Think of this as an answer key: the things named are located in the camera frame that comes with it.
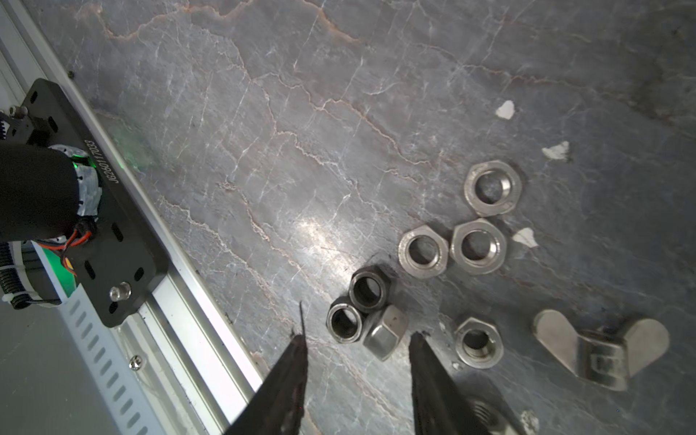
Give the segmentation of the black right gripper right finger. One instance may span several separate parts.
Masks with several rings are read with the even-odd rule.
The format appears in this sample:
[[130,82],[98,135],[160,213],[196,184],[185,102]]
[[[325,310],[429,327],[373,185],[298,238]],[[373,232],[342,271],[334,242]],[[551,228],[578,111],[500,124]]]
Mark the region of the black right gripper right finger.
[[409,343],[415,434],[488,434],[422,333]]

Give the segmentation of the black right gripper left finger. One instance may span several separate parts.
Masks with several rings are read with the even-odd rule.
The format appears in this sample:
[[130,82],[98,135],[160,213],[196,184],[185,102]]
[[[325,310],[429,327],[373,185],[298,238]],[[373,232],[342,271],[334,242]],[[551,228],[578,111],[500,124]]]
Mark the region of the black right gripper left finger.
[[305,415],[308,379],[306,326],[294,333],[286,350],[226,434],[299,435]]

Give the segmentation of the black hex nut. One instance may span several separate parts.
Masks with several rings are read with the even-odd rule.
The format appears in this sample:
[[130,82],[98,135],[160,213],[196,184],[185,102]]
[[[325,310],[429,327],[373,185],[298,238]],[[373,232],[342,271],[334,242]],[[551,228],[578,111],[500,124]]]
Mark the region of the black hex nut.
[[353,273],[348,295],[359,311],[369,314],[386,307],[391,287],[391,279],[380,266],[366,266]]
[[331,304],[327,312],[326,328],[338,344],[352,344],[361,339],[365,319],[366,315],[344,295]]

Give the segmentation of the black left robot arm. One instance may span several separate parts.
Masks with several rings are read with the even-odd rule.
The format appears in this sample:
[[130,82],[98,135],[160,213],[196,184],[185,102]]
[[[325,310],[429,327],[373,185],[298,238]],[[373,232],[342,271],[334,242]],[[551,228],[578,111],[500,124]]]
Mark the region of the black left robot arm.
[[12,308],[58,301],[32,296],[10,244],[34,241],[64,264],[71,248],[96,236],[102,195],[94,159],[86,150],[64,144],[1,144],[1,290]]

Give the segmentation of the large silver hex nut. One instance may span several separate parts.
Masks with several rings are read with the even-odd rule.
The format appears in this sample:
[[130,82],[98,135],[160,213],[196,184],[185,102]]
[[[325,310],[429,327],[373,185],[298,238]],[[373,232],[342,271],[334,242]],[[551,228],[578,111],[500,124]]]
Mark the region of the large silver hex nut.
[[404,311],[394,304],[384,306],[366,319],[364,347],[378,360],[386,361],[400,344],[408,324],[409,318]]

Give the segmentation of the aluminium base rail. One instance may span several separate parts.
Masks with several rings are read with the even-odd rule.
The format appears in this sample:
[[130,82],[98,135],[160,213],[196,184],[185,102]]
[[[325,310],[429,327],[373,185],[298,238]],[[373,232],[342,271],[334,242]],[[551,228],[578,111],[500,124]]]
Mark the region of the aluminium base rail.
[[[55,37],[41,29],[27,4],[1,5],[1,116],[25,99],[37,79],[57,83],[135,200],[169,258],[166,277],[114,334],[164,433],[221,434],[235,422],[262,384],[247,348],[214,303],[188,255],[174,239],[136,178],[127,154],[139,137],[108,129],[81,83],[54,50]],[[58,307],[83,285],[58,255],[34,241],[10,244],[18,273],[32,296],[56,299],[24,314],[59,314]]]

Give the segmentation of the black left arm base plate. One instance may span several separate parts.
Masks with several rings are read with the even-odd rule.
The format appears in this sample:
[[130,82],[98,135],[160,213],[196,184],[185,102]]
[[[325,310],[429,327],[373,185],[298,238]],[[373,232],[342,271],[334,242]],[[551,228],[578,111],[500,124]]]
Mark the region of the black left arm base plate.
[[107,327],[135,314],[169,269],[101,144],[45,79],[1,116],[1,239],[58,255]]

